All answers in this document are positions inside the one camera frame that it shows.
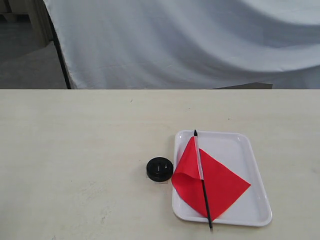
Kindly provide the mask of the red flag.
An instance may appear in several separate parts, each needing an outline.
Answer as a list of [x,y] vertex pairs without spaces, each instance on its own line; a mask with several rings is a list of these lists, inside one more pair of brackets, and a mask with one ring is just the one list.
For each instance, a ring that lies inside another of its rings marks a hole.
[[199,134],[193,131],[171,178],[179,197],[213,221],[228,210],[251,186],[222,163],[200,148]]

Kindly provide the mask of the black round flag base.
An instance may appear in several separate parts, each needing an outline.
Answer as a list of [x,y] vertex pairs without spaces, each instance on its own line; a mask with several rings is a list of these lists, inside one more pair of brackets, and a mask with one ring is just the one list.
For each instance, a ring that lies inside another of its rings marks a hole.
[[146,174],[154,182],[168,181],[174,173],[172,162],[165,157],[155,157],[148,161]]

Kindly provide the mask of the white plastic tray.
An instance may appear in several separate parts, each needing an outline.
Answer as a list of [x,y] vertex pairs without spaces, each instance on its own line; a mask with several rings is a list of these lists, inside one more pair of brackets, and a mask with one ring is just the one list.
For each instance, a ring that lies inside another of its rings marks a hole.
[[[174,140],[174,170],[180,161],[193,130],[182,130]],[[251,184],[251,186],[213,223],[263,227],[272,220],[270,203],[249,139],[240,133],[198,131],[199,146],[215,160]],[[174,214],[185,221],[208,223],[172,189]]]

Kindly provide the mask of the black backdrop frame pole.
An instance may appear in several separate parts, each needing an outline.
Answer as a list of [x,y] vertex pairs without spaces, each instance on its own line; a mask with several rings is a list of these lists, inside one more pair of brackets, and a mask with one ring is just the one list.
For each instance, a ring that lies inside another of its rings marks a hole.
[[66,67],[66,64],[65,64],[65,61],[64,61],[64,57],[63,57],[60,41],[58,39],[56,29],[54,27],[54,24],[52,22],[52,18],[51,18],[50,14],[49,14],[49,10],[48,10],[46,5],[45,5],[45,10],[46,10],[46,13],[47,13],[50,29],[51,29],[51,32],[52,32],[52,41],[54,43],[54,47],[55,47],[55,50],[56,50],[56,53],[57,53],[57,56],[58,56],[60,68],[61,68],[61,71],[62,71],[62,74],[63,74],[63,77],[64,77],[64,82],[65,82],[66,88],[68,90],[71,90],[72,89],[72,85],[71,85],[71,81],[69,79],[67,67]]

